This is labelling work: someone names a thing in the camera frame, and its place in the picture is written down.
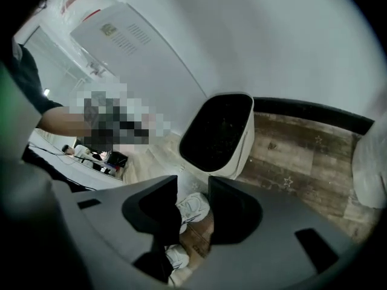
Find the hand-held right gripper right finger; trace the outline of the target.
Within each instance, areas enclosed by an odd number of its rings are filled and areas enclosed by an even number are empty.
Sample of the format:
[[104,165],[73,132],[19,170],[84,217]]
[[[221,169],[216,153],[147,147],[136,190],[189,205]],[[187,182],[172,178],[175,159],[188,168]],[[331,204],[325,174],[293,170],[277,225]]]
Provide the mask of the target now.
[[299,198],[212,176],[210,252],[190,288],[317,288],[356,245]]

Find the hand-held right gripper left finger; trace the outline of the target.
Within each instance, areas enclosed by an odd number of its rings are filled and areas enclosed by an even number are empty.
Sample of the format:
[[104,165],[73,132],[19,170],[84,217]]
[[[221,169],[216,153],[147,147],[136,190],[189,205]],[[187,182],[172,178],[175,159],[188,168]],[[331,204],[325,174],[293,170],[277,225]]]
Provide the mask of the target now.
[[160,176],[122,187],[77,193],[90,233],[82,257],[91,263],[133,264],[142,255],[177,243],[181,215],[175,205],[178,178]]

